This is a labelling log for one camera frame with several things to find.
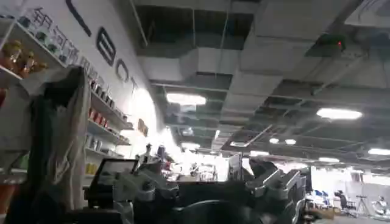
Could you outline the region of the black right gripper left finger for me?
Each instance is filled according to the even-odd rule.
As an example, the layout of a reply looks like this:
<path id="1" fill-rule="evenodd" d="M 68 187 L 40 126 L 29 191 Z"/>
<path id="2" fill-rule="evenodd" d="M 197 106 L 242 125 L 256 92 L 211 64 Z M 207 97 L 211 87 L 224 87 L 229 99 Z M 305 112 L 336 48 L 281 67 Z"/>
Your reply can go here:
<path id="1" fill-rule="evenodd" d="M 113 208 L 122 214 L 171 214 L 179 199 L 179 185 L 163 176 L 163 163 L 156 159 L 120 173 L 113 184 Z"/>

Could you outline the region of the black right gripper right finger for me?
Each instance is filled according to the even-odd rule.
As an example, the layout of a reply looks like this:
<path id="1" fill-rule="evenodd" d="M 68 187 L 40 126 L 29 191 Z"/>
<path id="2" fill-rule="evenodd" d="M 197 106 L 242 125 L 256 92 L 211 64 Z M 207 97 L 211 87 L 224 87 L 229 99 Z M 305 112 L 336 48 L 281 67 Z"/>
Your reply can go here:
<path id="1" fill-rule="evenodd" d="M 245 179 L 245 204 L 258 211 L 298 215 L 305 204 L 306 176 L 299 169 L 285 173 L 274 163 L 251 158 L 252 177 Z"/>

